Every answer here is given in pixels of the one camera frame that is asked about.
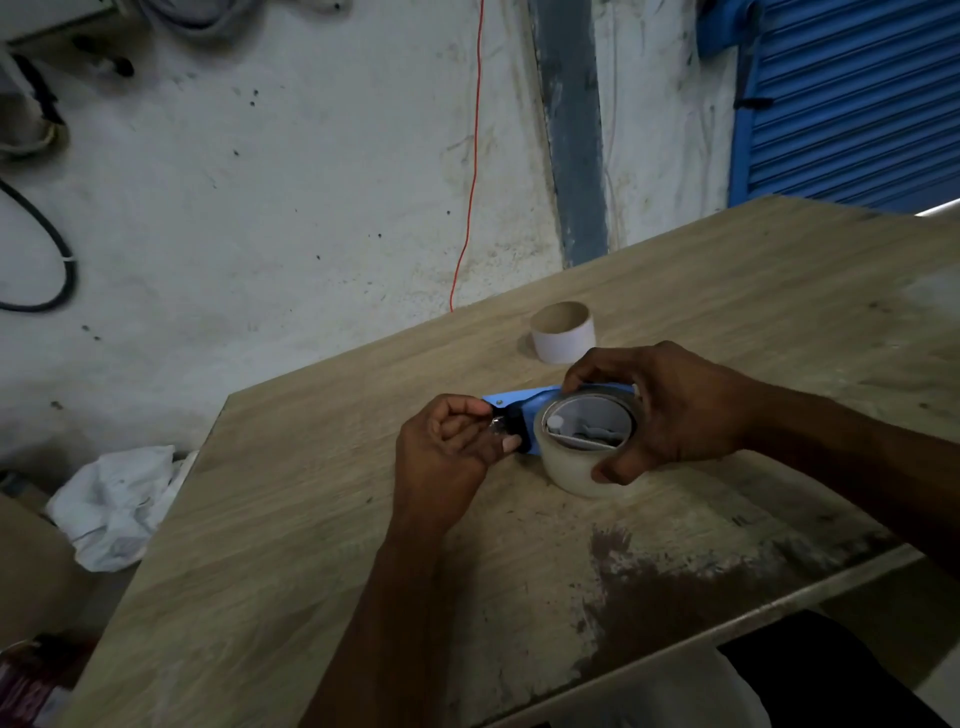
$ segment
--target fingernail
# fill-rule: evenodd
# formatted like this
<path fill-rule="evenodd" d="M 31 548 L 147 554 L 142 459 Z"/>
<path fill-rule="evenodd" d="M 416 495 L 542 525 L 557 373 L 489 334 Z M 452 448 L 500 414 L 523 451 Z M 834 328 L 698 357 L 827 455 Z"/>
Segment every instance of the fingernail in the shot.
<path fill-rule="evenodd" d="M 520 443 L 523 442 L 523 438 L 519 435 L 511 435 L 510 437 L 504 438 L 503 440 L 503 451 L 504 452 L 513 452 L 515 449 L 520 447 Z"/>

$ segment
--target white wall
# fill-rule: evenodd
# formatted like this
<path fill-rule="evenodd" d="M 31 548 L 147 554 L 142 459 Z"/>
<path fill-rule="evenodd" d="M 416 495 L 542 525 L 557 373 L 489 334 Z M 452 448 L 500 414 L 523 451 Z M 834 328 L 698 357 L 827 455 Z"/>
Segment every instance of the white wall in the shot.
<path fill-rule="evenodd" d="M 688 66 L 692 4 L 658 2 L 616 3 L 619 241 L 726 195 L 731 64 Z M 605 120 L 613 7 L 596 6 Z M 561 268 L 526 6 L 486 8 L 459 304 Z M 131 82 L 50 70 L 71 144 L 4 176 L 73 245 L 81 288 L 59 313 L 0 314 L 0 462 L 194 448 L 230 392 L 443 314 L 476 14 L 474 0 L 358 0 L 341 18 L 271 2 L 230 51 L 148 36 Z M 42 233 L 2 199 L 0 227 L 0 298 L 52 293 Z"/>

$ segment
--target black hose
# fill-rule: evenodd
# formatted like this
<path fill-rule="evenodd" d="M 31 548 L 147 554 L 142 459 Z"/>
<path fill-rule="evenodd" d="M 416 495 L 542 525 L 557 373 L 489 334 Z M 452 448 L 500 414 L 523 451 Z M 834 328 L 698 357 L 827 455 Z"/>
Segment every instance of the black hose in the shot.
<path fill-rule="evenodd" d="M 70 300 L 74 291 L 77 289 L 77 261 L 73 259 L 73 251 L 70 250 L 70 246 L 68 246 L 66 241 L 63 240 L 63 236 L 60 235 L 60 232 L 50 223 L 49 220 L 43 216 L 42 212 L 33 206 L 30 200 L 25 198 L 3 180 L 0 180 L 0 189 L 6 192 L 14 202 L 27 210 L 27 212 L 29 212 L 33 218 L 40 223 L 40 226 L 47 231 L 48 235 L 50 235 L 50 239 L 54 241 L 54 245 L 57 246 L 57 250 L 60 251 L 60 255 L 63 258 L 63 286 L 60 288 L 60 292 L 56 296 L 46 303 L 37 303 L 35 305 L 21 305 L 19 303 L 5 303 L 0 301 L 0 311 L 14 311 L 16 313 L 46 313 L 47 311 L 53 311 L 57 308 L 60 308 Z"/>

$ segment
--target red wire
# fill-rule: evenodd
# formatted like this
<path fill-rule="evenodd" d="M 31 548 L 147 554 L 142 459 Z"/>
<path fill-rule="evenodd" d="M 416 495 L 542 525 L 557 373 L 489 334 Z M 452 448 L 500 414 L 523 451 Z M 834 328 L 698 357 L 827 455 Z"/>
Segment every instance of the red wire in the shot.
<path fill-rule="evenodd" d="M 473 113 L 473 182 L 470 183 L 470 198 L 467 202 L 467 236 L 464 239 L 464 247 L 460 250 L 460 257 L 457 258 L 457 267 L 453 271 L 453 284 L 450 286 L 450 310 L 453 310 L 453 291 L 457 287 L 457 276 L 460 274 L 460 263 L 464 259 L 464 253 L 467 252 L 467 245 L 470 242 L 470 217 L 473 214 L 473 190 L 477 186 L 477 136 L 480 129 L 480 72 L 483 68 L 483 62 L 480 60 L 480 37 L 483 35 L 483 6 L 484 0 L 480 0 L 480 22 L 477 25 L 477 99 Z"/>

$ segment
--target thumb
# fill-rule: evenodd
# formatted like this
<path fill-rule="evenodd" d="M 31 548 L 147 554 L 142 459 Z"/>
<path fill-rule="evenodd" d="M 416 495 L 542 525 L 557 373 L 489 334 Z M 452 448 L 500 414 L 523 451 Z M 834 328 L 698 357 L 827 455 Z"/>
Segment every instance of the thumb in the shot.
<path fill-rule="evenodd" d="M 590 476 L 598 483 L 628 485 L 647 471 L 661 465 L 660 459 L 642 443 L 634 443 L 617 455 L 594 466 Z"/>

